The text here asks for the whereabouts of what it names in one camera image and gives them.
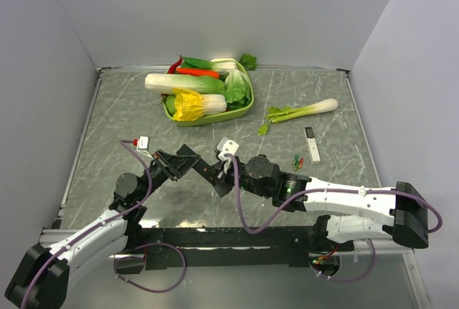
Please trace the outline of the black remote control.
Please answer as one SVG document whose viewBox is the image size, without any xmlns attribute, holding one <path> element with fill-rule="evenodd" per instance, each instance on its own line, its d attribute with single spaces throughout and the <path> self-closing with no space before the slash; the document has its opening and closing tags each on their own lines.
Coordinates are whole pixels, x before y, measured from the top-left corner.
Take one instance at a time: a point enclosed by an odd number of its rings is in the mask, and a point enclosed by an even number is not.
<svg viewBox="0 0 459 309">
<path fill-rule="evenodd" d="M 232 190 L 232 185 L 227 181 L 223 168 L 224 163 L 222 161 L 209 165 L 204 160 L 200 160 L 193 167 L 204 180 L 212 185 L 219 197 L 226 196 Z"/>
</svg>

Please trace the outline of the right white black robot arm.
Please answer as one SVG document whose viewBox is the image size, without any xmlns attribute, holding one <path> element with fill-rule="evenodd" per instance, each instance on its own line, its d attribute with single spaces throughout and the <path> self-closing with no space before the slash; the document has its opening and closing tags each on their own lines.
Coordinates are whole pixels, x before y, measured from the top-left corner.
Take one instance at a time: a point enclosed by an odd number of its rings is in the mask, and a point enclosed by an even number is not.
<svg viewBox="0 0 459 309">
<path fill-rule="evenodd" d="M 322 214 L 313 233 L 321 250 L 359 239 L 390 239 L 411 249 L 429 245 L 431 207 L 410 183 L 399 181 L 393 188 L 347 186 L 283 172 L 263 155 L 248 164 L 228 152 L 218 159 L 222 168 L 216 182 L 223 187 L 219 193 L 234 190 L 238 211 L 242 211 L 241 191 L 269 198 L 276 208 L 261 227 L 250 230 L 253 234 L 266 229 L 281 211 L 304 211 Z"/>
</svg>

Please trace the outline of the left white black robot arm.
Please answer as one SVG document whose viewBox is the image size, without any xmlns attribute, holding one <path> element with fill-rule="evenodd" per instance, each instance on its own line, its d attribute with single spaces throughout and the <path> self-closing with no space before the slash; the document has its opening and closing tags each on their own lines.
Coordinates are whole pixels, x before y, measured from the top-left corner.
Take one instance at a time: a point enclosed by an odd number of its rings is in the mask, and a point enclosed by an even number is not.
<svg viewBox="0 0 459 309">
<path fill-rule="evenodd" d="M 18 308 L 60 308 L 68 291 L 98 263 L 142 243 L 143 203 L 165 181 L 176 181 L 199 163 L 187 146 L 177 153 L 158 150 L 144 172 L 124 173 L 116 181 L 113 202 L 97 219 L 49 247 L 35 244 L 23 256 L 5 297 Z"/>
</svg>

